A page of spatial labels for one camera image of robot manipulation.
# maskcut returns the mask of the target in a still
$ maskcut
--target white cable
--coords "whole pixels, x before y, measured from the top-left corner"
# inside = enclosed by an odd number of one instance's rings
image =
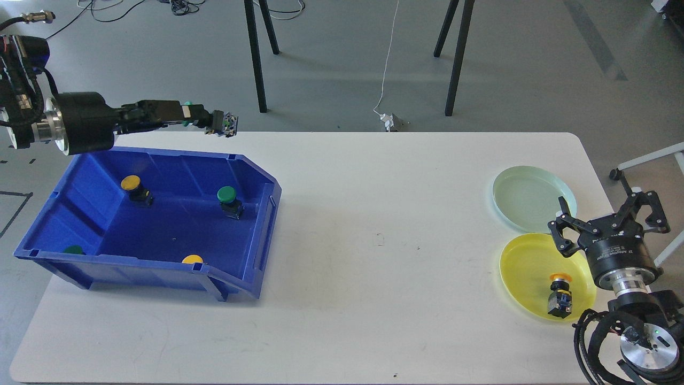
[[[124,0],[119,0],[119,2],[117,2],[117,3],[115,3],[115,4],[112,4],[112,5],[108,5],[108,6],[106,6],[106,7],[102,7],[102,8],[93,8],[92,5],[90,5],[90,6],[86,5],[85,7],[81,7],[81,2],[82,2],[82,1],[88,1],[88,0],[76,0],[76,5],[78,5],[79,8],[81,8],[82,10],[89,10],[90,8],[92,8],[92,10],[94,10],[94,11],[106,10],[107,8],[114,7],[114,6],[119,5],[119,4],[121,4],[121,3],[124,2]]]
[[[254,4],[256,4],[257,7],[260,6],[259,3],[257,3],[256,1],[252,0],[252,2]],[[271,18],[274,18],[276,20],[292,20],[293,18],[297,18],[297,17],[302,15],[302,13],[304,12],[304,8],[306,7],[304,4],[304,0],[297,0],[297,2],[300,4],[300,9],[299,9],[299,11],[297,11],[297,14],[295,16],[288,17],[288,18],[280,18],[280,17],[273,16],[270,12],[269,12],[269,15],[271,16]]]
[[[387,74],[387,63],[389,62],[389,51],[392,49],[392,38],[394,37],[394,23],[397,21],[397,11],[399,11],[399,0],[397,0],[397,9],[394,10],[394,19],[392,20],[392,32],[389,35],[389,47],[387,48],[387,59],[385,59],[385,70],[382,72],[382,86],[380,87],[380,99],[378,100],[378,104],[376,104],[375,107],[373,107],[373,112],[378,114],[378,116],[382,117],[382,115],[377,111],[377,108],[380,107],[380,102],[382,101],[382,96],[384,95],[384,78],[385,75]]]

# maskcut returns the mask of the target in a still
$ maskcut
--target yellow plate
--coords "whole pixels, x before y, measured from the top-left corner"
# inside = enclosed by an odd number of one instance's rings
[[[525,234],[511,240],[501,253],[501,279],[513,299],[530,313],[551,321],[574,321],[594,305],[596,286],[589,265],[581,253],[564,258],[547,234]],[[573,313],[565,319],[547,314],[551,294],[550,276],[572,277]]]

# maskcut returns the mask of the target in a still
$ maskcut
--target white table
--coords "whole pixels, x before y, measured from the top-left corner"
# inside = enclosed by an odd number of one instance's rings
[[[576,136],[165,132],[118,145],[243,153],[278,179],[261,299],[84,291],[53,277],[12,363],[16,381],[584,382],[572,327],[505,292],[499,255],[521,233],[490,198],[497,174],[528,164],[570,186],[579,218],[611,212]],[[600,291],[595,309],[611,297]],[[611,342],[606,362],[619,359]]]

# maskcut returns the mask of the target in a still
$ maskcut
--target light green plate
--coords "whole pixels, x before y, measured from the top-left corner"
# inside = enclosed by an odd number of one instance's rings
[[[577,213],[577,201],[568,185],[537,167],[515,166],[504,170],[494,180],[492,196],[503,217],[524,232],[549,233],[547,223],[560,210],[558,197],[565,197],[571,215]]]

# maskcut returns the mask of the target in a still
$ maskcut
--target yellow button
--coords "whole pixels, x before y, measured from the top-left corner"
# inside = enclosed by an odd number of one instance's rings
[[[557,278],[560,278],[561,280],[566,280],[568,282],[572,282],[573,278],[570,276],[570,274],[565,274],[565,273],[554,273],[551,274],[551,277],[549,277],[550,280],[554,281]]]
[[[205,261],[202,259],[202,257],[198,256],[197,254],[190,254],[189,256],[183,258],[183,263],[204,263]]]
[[[126,191],[133,191],[140,186],[140,177],[137,175],[129,175],[121,181],[121,188]]]

